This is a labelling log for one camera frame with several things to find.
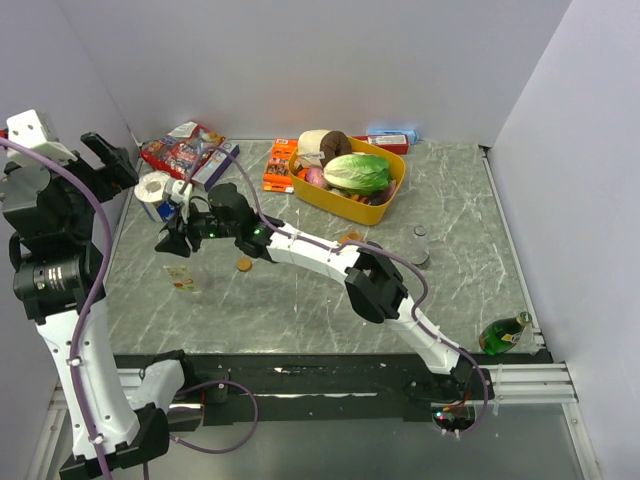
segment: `paper towel roll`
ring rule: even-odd
[[[164,223],[175,213],[169,203],[162,198],[162,192],[171,177],[164,172],[151,172],[140,178],[133,190],[149,218]]]

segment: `countertop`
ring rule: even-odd
[[[272,141],[239,141],[239,160],[257,189]],[[414,225],[426,227],[431,266],[422,305],[442,332],[471,352],[488,323],[526,310],[506,232],[481,151],[474,145],[419,143],[404,156],[405,182],[382,221],[363,227],[302,202],[294,195],[259,191],[264,212],[313,235],[339,239],[357,228],[367,240],[400,255]],[[142,173],[149,171],[143,166]],[[232,166],[219,183],[248,195]],[[409,347],[384,325],[363,321],[343,286],[292,265],[255,260],[248,273],[235,263],[232,239],[204,241],[190,259],[158,254],[161,224],[132,197],[106,288],[115,353],[393,353]],[[202,293],[176,290],[163,268],[187,265]],[[413,298],[417,278],[399,270]],[[535,352],[527,329],[512,352]]]

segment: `yellow basket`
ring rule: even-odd
[[[331,193],[328,190],[311,185],[310,183],[296,177],[293,173],[290,173],[289,175],[293,182],[293,192],[301,200],[326,210],[327,212],[331,212],[334,215],[344,217],[363,225],[375,225],[382,220],[384,212],[396,197],[396,193],[400,189],[400,185],[402,185],[402,180],[404,180],[406,166],[404,164],[404,160],[395,153],[391,153],[380,147],[361,142],[360,140],[356,140],[351,137],[349,137],[349,142],[351,142],[351,148],[354,152],[371,153],[378,155],[379,157],[386,158],[389,162],[391,177],[396,181],[396,190],[393,192],[391,199],[387,203],[377,206],[358,203],[355,200],[341,197],[340,195]],[[298,150],[296,149],[289,159],[289,172],[295,171],[294,163],[297,158]]]

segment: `gray floor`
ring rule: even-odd
[[[272,142],[241,141],[240,160],[256,186]],[[480,156],[470,145],[421,143],[405,156],[407,176],[379,225],[358,226],[298,200],[260,192],[265,213],[308,233],[339,239],[353,227],[368,240],[402,255],[412,225],[429,232],[430,293],[422,308],[451,339],[472,352],[493,320],[524,310],[508,240]],[[236,183],[232,167],[221,181]],[[231,240],[205,242],[191,259],[156,254],[160,225],[134,199],[126,214],[111,273],[111,344],[116,353],[157,353],[184,348],[192,353],[391,353],[409,348],[384,326],[355,315],[337,283],[290,265],[254,262],[240,273],[241,256]],[[163,266],[186,264],[206,287],[179,292]],[[418,280],[400,266],[410,292]],[[531,332],[514,352],[535,352]]]
[[[185,439],[224,448],[247,428],[200,428]],[[150,463],[150,473],[153,480],[583,479],[560,405],[502,406],[459,442],[434,428],[391,419],[264,422],[249,443],[226,455],[172,444]],[[141,467],[114,472],[117,480],[141,478]]]

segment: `lettuce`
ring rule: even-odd
[[[377,155],[341,155],[324,167],[324,178],[333,187],[368,196],[389,186],[389,162]]]

